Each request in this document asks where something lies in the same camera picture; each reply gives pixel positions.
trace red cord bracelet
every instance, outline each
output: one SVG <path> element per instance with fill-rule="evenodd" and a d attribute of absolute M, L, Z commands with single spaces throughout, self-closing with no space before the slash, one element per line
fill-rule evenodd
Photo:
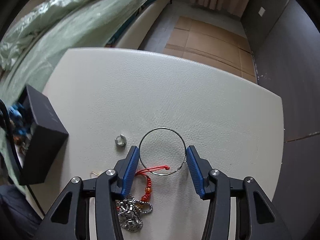
<path fill-rule="evenodd" d="M 146 173 L 147 172 L 152 172 L 152 171 L 159 171 L 159 170 L 162 170 L 162 169 L 169 170 L 170 167 L 167 166 L 167 165 L 155 166 L 155 167 L 152 167 L 152 168 L 147 168 L 147 169 L 143 169 L 143 170 L 140 170 L 140 171 L 136 172 L 135 176 L 144 175 L 147 178 L 147 186 L 144 189 L 146 193 L 141 197 L 141 201 L 144 201 L 144 202 L 149 201 L 149 198 L 150 198 L 150 195 L 151 195 L 151 192 L 152 192 L 151 178 Z"/>

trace white table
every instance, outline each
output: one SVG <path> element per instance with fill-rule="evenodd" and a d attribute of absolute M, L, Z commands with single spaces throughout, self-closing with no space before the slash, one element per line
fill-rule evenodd
<path fill-rule="evenodd" d="M 213 168 L 229 177 L 253 176 L 273 197 L 283 150 L 282 102 L 245 79 L 162 54 L 82 48 L 65 53 L 43 93 L 70 134 L 46 182 L 32 186 L 45 211 L 72 177 L 89 179 L 91 171 L 113 168 L 160 126 L 178 131 Z M 123 151 L 114 143 L 120 133 L 128 140 Z M 144 148 L 146 162 L 176 165 L 183 155 L 178 145 L 174 136 L 154 134 Z M 154 211 L 142 218 L 141 232 L 123 230 L 124 239 L 201 239 L 209 202 L 196 194 L 187 165 L 151 178 Z M 133 195 L 140 198 L 144 187 L 144 179 L 135 179 Z M 90 209 L 95 239 L 94 203 Z M 233 200 L 230 239 L 234 228 Z"/>

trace silver chain necklace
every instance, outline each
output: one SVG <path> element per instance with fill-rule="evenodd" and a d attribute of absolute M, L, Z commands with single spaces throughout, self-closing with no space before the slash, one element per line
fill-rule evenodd
<path fill-rule="evenodd" d="M 121 227 L 131 232 L 141 230 L 143 222 L 140 215 L 149 214 L 153 209 L 150 202 L 135 199 L 131 193 L 124 200 L 116 201 L 116 206 Z M 149 209 L 143 211 L 144 206 L 148 206 Z"/>

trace black box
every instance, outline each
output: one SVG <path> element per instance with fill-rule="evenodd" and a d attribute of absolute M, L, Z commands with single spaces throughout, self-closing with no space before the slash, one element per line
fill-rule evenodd
<path fill-rule="evenodd" d="M 31 108 L 32 138 L 24 157 L 22 174 L 19 172 L 18 164 L 15 162 L 10 143 L 7 140 L 13 170 L 20 185 L 43 183 L 69 134 L 59 120 L 49 99 L 30 85 L 26 85 L 18 102 L 26 109 Z"/>

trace wall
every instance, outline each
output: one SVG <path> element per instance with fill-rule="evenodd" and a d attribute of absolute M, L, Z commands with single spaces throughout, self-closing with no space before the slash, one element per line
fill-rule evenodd
<path fill-rule="evenodd" d="M 262 45 L 287 2 L 288 0 L 249 0 L 241 23 L 253 52 Z M 260 7 L 266 10 L 262 17 L 258 14 Z"/>
<path fill-rule="evenodd" d="M 272 202 L 293 240 L 301 240 L 320 213 L 319 51 L 320 33 L 290 0 L 254 54 L 258 84 L 282 98 L 283 164 Z"/>

